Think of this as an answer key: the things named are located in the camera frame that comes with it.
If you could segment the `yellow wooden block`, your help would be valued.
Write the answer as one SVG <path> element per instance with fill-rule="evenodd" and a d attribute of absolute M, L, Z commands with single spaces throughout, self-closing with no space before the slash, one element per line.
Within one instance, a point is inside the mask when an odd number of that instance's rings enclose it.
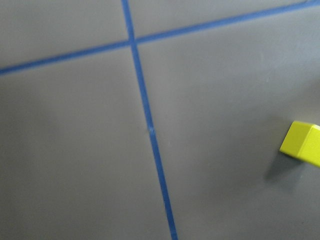
<path fill-rule="evenodd" d="M 290 157 L 320 167 L 320 126 L 293 121 L 279 151 Z"/>

